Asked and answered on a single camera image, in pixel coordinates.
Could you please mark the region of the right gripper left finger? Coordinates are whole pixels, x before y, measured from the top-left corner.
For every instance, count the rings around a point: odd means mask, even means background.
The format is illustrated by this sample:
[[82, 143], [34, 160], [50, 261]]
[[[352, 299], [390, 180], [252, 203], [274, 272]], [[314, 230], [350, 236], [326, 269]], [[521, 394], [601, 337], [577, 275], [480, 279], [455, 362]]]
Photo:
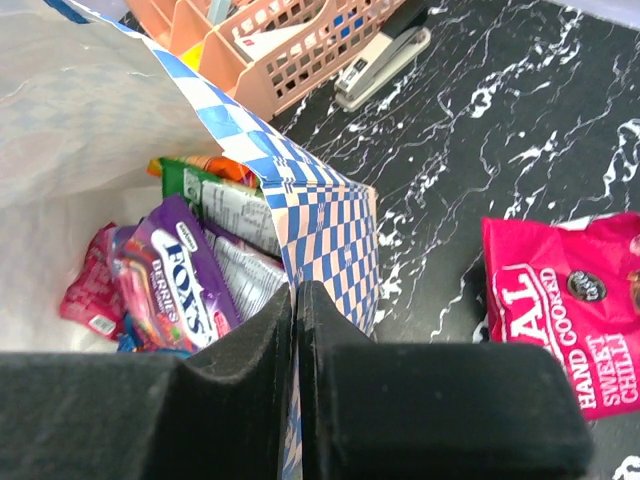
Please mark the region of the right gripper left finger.
[[289, 289], [190, 358], [5, 354], [5, 479], [277, 479], [292, 366]]

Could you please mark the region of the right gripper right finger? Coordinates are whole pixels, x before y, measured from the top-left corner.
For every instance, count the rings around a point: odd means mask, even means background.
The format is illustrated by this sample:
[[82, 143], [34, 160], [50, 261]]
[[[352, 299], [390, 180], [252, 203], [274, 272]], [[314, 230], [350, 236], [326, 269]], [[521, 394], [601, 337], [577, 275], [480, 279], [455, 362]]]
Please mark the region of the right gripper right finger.
[[559, 363], [527, 344], [377, 343], [322, 283], [296, 333], [307, 479], [577, 479], [594, 446]]

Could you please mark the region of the pink chips bag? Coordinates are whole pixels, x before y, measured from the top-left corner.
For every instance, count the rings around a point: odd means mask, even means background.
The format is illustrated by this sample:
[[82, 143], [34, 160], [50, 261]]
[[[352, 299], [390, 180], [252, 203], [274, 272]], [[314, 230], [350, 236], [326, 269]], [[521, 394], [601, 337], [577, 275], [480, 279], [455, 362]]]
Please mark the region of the pink chips bag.
[[489, 337], [562, 365], [589, 420], [639, 409], [639, 215], [482, 221]]

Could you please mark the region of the blue checkered paper bag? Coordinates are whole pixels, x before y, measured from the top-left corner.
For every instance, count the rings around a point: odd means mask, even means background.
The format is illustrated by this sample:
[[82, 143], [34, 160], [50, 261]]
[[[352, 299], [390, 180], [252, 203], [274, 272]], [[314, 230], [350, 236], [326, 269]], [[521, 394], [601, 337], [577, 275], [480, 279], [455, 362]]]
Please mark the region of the blue checkered paper bag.
[[73, 1], [1, 5], [1, 358], [120, 353], [62, 319], [59, 304], [101, 228], [133, 228], [162, 203], [147, 163], [194, 154], [228, 155], [262, 182], [286, 277], [241, 325], [288, 287], [292, 366], [277, 479], [306, 479], [297, 294], [322, 283], [368, 336], [379, 298], [375, 192], [150, 38]]

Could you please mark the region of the purple Fox's candy bag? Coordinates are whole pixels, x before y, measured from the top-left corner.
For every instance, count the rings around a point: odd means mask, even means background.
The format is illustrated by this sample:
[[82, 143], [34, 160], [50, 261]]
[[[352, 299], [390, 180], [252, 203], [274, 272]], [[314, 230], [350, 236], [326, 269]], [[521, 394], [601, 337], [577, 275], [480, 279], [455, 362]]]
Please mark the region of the purple Fox's candy bag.
[[194, 354], [242, 323], [204, 231], [179, 194], [115, 238], [110, 263], [126, 312], [154, 346]]

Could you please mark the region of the rainbow candy bag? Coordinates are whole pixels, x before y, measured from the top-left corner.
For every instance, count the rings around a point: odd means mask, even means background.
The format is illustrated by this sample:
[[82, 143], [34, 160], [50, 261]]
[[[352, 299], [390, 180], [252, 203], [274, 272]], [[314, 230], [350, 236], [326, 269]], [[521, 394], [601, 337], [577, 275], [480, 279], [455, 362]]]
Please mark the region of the rainbow candy bag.
[[163, 195], [181, 195], [203, 224], [224, 229], [273, 257], [281, 255], [270, 207], [258, 187], [206, 171], [185, 157], [162, 157], [150, 169], [161, 174]]

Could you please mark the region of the blue snack packet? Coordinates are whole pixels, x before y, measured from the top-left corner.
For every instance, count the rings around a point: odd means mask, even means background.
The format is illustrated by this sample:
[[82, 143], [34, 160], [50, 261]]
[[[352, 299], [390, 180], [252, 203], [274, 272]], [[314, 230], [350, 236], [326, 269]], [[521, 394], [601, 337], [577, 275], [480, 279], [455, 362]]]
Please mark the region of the blue snack packet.
[[175, 355], [183, 359], [191, 356], [191, 353], [188, 351], [161, 348], [154, 346], [150, 341], [143, 340], [136, 330], [133, 319], [129, 313], [124, 317], [124, 332], [118, 336], [117, 351], [121, 353], [163, 353]]

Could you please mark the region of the small pink snack packet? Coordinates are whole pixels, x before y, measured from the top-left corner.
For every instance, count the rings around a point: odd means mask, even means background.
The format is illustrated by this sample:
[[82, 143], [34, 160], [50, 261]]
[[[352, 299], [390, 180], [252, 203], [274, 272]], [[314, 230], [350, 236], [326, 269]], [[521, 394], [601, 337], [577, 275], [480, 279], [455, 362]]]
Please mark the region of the small pink snack packet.
[[80, 271], [66, 289], [58, 308], [62, 319], [82, 325], [110, 341], [117, 340], [122, 333], [125, 315], [108, 263], [108, 240], [115, 227], [114, 223], [108, 223], [91, 239]]

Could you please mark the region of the orange plastic file organizer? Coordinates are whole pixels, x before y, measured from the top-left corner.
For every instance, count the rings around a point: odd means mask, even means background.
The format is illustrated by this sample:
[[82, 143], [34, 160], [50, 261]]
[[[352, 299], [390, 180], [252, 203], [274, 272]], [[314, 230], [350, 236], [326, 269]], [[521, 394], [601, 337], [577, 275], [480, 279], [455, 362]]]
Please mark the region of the orange plastic file organizer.
[[397, 1], [128, 0], [145, 32], [264, 120], [345, 67], [399, 7]]

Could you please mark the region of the grey stapler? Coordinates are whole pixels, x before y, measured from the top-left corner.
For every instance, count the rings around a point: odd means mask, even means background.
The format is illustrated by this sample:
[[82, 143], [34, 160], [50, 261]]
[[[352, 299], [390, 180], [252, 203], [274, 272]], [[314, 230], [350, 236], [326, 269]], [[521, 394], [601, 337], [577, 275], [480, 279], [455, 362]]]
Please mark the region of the grey stapler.
[[354, 58], [334, 85], [335, 100], [349, 112], [359, 109], [431, 42], [426, 1], [404, 1]]

